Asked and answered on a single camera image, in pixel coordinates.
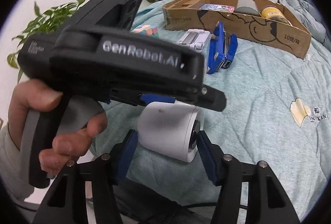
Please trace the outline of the person's left hand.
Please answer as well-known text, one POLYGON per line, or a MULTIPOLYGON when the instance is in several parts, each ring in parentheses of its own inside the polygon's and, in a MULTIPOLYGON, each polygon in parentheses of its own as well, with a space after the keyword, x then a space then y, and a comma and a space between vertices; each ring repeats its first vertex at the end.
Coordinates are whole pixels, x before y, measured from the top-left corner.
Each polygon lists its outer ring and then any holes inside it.
POLYGON ((42 126, 36 134, 44 134, 42 143, 48 142, 48 148, 39 153, 40 169, 51 175, 57 175, 69 160, 84 156, 91 146, 93 138, 107 127, 104 112, 93 116, 74 132, 56 135, 60 116, 63 116, 66 105, 61 105, 63 93, 54 91, 44 82, 36 79, 18 84, 12 93, 8 110, 7 129, 13 144, 20 149, 25 122, 30 110, 40 111, 42 126))

